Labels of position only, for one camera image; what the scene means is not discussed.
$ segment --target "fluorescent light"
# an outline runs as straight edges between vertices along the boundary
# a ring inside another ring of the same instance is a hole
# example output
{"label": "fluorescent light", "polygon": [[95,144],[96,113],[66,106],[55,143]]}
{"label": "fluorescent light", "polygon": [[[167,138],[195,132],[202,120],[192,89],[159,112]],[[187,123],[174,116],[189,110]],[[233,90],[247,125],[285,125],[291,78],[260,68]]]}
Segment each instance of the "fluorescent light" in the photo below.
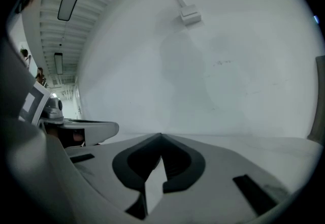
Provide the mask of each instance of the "fluorescent light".
{"label": "fluorescent light", "polygon": [[77,0],[62,0],[57,19],[69,21]]}
{"label": "fluorescent light", "polygon": [[319,18],[318,18],[318,16],[317,16],[317,15],[314,15],[314,19],[315,19],[316,23],[318,23],[318,24],[319,24]]}
{"label": "fluorescent light", "polygon": [[56,52],[54,54],[54,62],[55,62],[56,73],[58,75],[63,74],[63,54],[60,52]]}

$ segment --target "person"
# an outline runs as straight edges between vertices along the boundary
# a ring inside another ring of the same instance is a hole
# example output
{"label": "person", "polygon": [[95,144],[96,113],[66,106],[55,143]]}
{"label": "person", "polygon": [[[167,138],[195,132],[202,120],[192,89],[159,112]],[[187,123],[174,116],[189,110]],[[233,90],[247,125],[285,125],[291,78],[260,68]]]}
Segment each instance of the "person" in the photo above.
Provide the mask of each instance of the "person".
{"label": "person", "polygon": [[26,49],[21,49],[20,54],[24,63],[26,64],[27,69],[29,70],[31,55],[28,55],[28,51]]}
{"label": "person", "polygon": [[62,129],[51,123],[44,124],[44,127],[48,135],[59,138],[64,148],[85,145],[84,129]]}
{"label": "person", "polygon": [[44,74],[43,74],[43,68],[37,68],[37,75],[35,78],[39,84],[41,84],[42,86],[45,85],[46,78],[44,77]]}

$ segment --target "white wall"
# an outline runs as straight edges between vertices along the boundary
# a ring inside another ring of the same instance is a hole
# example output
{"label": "white wall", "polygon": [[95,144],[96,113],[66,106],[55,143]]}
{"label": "white wall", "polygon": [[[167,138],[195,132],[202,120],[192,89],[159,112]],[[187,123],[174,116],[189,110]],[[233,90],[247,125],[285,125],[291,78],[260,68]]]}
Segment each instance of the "white wall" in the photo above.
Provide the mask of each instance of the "white wall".
{"label": "white wall", "polygon": [[29,71],[33,76],[36,76],[37,65],[33,59],[33,55],[26,40],[21,14],[16,15],[11,21],[11,23],[8,25],[8,34],[17,52],[20,53],[20,49],[22,48],[28,50],[28,54],[31,55]]}
{"label": "white wall", "polygon": [[62,113],[64,118],[77,119],[77,110],[72,100],[61,100],[62,101]]}
{"label": "white wall", "polygon": [[73,98],[72,98],[73,106],[76,111],[76,119],[84,119],[82,110],[81,110],[81,104],[80,104],[80,97],[79,97],[79,89],[78,84],[76,83],[74,89],[73,89]]}
{"label": "white wall", "polygon": [[302,0],[185,0],[203,22],[186,28],[175,0],[114,0],[79,63],[85,119],[122,133],[302,137],[324,55]]}

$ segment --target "ceiling light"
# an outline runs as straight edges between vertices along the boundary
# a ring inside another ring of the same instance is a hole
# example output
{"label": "ceiling light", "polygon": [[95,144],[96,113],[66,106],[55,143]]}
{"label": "ceiling light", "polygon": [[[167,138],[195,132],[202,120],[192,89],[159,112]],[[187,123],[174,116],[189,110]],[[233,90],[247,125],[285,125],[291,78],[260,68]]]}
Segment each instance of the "ceiling light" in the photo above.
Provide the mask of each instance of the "ceiling light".
{"label": "ceiling light", "polygon": [[62,0],[57,19],[69,21],[77,0]]}
{"label": "ceiling light", "polygon": [[60,52],[56,52],[54,54],[54,62],[55,62],[56,73],[58,75],[63,74],[63,54]]}

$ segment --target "ceiling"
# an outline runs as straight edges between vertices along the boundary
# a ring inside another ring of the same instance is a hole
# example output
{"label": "ceiling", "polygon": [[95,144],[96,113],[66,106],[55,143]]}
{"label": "ceiling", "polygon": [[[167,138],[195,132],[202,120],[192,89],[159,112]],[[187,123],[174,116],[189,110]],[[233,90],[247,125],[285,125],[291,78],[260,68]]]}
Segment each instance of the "ceiling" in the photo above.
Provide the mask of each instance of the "ceiling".
{"label": "ceiling", "polygon": [[[41,50],[38,52],[41,51],[43,56],[48,87],[59,98],[72,99],[84,44],[102,11],[111,1],[78,0],[68,22],[57,19],[61,0],[39,1],[39,33],[36,35],[40,37],[38,49]],[[55,52],[63,53],[63,75],[56,74]]]}

